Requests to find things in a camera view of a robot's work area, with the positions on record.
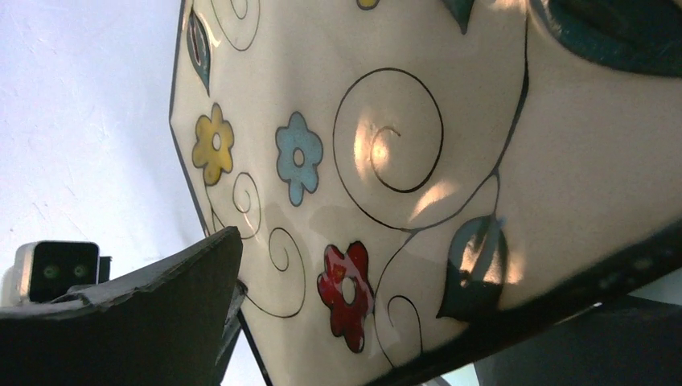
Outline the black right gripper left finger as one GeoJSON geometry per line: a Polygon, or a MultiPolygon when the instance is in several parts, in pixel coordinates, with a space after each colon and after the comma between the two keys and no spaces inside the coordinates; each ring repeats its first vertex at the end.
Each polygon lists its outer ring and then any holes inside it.
{"type": "Polygon", "coordinates": [[[219,384],[240,332],[242,252],[227,227],[51,302],[4,306],[2,384],[219,384]]]}

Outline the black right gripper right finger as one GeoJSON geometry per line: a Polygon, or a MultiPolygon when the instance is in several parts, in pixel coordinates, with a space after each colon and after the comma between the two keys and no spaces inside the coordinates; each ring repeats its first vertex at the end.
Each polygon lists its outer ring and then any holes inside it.
{"type": "Polygon", "coordinates": [[[679,385],[681,308],[626,296],[475,363],[481,385],[679,385]]]}

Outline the square floral ceramic plate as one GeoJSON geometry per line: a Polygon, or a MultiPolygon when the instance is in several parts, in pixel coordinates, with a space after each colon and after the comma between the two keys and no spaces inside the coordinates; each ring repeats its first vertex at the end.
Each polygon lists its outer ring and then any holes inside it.
{"type": "Polygon", "coordinates": [[[169,120],[268,385],[420,383],[681,267],[678,1],[184,1],[169,120]]]}

